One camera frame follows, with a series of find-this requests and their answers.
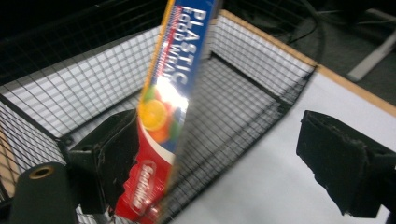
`wire mesh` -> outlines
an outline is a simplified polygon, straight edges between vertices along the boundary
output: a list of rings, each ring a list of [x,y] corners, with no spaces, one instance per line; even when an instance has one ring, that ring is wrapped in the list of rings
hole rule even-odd
[[[64,162],[55,140],[71,136],[76,143],[110,115],[136,107],[164,4],[131,2],[110,1],[30,38],[0,43],[0,100],[7,103],[0,104],[0,187],[7,192],[0,202],[12,196],[8,188],[24,169]],[[225,2],[249,22],[226,11],[217,18],[212,54],[201,66],[179,144],[177,172],[161,201],[161,222],[238,161],[297,100],[316,63],[280,41],[319,58],[321,31],[306,3]],[[95,223],[77,211],[80,223]]]

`dark floor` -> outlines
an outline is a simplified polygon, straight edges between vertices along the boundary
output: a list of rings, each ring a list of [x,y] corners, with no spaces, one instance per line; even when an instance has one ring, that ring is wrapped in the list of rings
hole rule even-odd
[[[392,32],[391,28],[379,24],[343,26],[323,23],[326,47],[321,63],[343,77]],[[357,84],[396,105],[396,51],[391,52]]]

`black wire basket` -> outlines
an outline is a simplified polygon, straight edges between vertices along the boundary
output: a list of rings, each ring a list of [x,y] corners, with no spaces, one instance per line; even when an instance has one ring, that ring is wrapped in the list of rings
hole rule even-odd
[[[22,172],[47,161],[67,164],[68,149],[109,116],[136,107],[165,5],[107,1],[2,38],[0,203],[13,197]],[[305,0],[223,4],[228,11],[219,12],[207,39],[160,222],[295,104],[323,51],[314,7]],[[80,223],[96,223],[78,213]]]

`metal leg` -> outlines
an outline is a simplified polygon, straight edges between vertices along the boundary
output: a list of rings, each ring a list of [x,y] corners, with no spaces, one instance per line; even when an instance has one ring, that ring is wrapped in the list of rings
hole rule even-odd
[[[360,81],[367,75],[382,59],[384,59],[394,48],[396,43],[396,30],[387,40],[361,61],[352,71],[347,74],[351,81]]]

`mesh basket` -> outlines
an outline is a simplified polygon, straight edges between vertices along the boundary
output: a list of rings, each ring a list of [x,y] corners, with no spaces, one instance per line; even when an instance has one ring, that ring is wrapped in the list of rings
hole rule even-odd
[[[13,196],[24,170],[67,163],[67,149],[110,115],[136,107],[164,7],[108,1],[1,40],[0,202]],[[178,145],[178,172],[158,202],[161,222],[285,116],[322,52],[322,32],[305,0],[234,0],[223,7],[229,11],[214,19],[210,56]],[[78,214],[80,223],[95,223]]]

